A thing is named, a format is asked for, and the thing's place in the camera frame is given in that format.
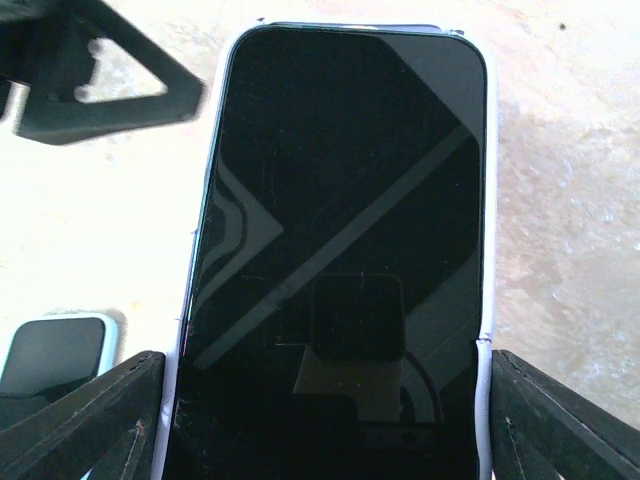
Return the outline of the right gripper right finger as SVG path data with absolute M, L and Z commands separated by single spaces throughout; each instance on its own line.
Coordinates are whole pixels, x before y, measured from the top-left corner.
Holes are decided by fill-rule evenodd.
M 497 479 L 637 479 L 639 431 L 507 350 L 492 358 Z

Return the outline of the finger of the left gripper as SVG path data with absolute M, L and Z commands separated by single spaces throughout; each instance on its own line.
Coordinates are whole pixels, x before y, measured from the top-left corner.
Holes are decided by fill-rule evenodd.
M 119 51 L 156 85 L 119 86 L 103 65 Z M 1 114 L 14 87 L 26 87 L 15 134 L 61 146 L 193 119 L 204 85 L 103 1 L 1 4 Z

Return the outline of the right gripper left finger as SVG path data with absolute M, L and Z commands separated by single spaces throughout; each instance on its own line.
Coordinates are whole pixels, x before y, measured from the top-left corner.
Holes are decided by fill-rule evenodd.
M 1 433 L 3 479 L 149 479 L 165 355 L 143 351 Z

